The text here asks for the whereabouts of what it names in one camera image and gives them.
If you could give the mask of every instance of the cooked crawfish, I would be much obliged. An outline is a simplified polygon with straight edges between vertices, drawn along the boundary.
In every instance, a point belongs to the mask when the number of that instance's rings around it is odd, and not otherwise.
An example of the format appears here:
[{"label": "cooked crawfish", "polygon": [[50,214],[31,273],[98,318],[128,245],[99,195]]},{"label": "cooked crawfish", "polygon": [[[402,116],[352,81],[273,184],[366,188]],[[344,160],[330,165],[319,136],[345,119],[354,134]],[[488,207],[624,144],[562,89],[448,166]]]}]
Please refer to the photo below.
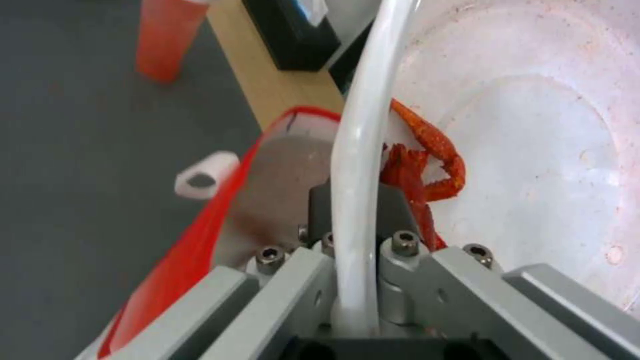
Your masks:
[{"label": "cooked crawfish", "polygon": [[[451,140],[437,127],[395,99],[391,100],[391,108],[409,125],[424,150],[410,150],[401,143],[395,143],[389,150],[388,160],[380,172],[380,181],[402,189],[418,222],[426,247],[430,251],[446,248],[447,244],[433,227],[433,216],[428,202],[454,197],[462,190],[465,186],[465,162]],[[427,166],[429,155],[442,161],[442,169],[450,178],[422,184],[422,173]]]}]

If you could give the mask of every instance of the white plastic tube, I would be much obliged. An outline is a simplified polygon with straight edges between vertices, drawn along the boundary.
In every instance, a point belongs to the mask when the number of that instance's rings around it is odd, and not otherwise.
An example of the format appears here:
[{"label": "white plastic tube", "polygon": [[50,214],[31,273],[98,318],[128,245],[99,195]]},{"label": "white plastic tube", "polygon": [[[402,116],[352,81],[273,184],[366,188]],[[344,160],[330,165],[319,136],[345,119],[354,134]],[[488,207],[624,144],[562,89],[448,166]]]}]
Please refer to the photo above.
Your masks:
[{"label": "white plastic tube", "polygon": [[338,273],[336,329],[378,333],[375,229],[378,176],[391,87],[419,0],[384,0],[347,98],[331,158],[332,222]]}]

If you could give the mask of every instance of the black box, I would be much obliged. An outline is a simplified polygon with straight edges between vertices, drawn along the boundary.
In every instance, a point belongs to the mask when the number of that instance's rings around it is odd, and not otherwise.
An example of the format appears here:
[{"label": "black box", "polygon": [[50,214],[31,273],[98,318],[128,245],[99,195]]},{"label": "black box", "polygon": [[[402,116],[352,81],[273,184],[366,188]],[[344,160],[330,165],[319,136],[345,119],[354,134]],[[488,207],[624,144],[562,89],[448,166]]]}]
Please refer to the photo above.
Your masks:
[{"label": "black box", "polygon": [[280,70],[318,71],[340,46],[326,17],[309,24],[296,0],[243,0]]}]

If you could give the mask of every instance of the crawfish leg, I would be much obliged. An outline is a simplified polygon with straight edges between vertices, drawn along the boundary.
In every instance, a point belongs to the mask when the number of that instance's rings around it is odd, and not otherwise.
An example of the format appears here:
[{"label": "crawfish leg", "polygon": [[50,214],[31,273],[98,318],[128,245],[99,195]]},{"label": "crawfish leg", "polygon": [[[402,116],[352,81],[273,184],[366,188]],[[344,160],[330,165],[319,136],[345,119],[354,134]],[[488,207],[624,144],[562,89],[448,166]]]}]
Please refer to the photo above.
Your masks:
[{"label": "crawfish leg", "polygon": [[465,162],[456,151],[451,140],[437,127],[425,121],[398,100],[391,100],[391,108],[409,126],[414,137],[425,150],[436,159],[442,161],[442,168],[450,176],[449,179],[436,181],[424,186],[427,201],[448,199],[456,196],[465,186],[467,171]]}]

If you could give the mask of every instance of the red plastic cup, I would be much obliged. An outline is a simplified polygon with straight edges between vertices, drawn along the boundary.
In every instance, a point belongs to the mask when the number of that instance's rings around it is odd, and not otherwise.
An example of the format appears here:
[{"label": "red plastic cup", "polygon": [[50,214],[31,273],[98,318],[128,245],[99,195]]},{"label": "red plastic cup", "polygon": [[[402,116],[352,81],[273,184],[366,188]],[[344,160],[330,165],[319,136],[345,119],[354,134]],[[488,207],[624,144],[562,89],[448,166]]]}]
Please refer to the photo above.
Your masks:
[{"label": "red plastic cup", "polygon": [[208,7],[206,0],[142,0],[138,71],[162,83],[175,80]]}]

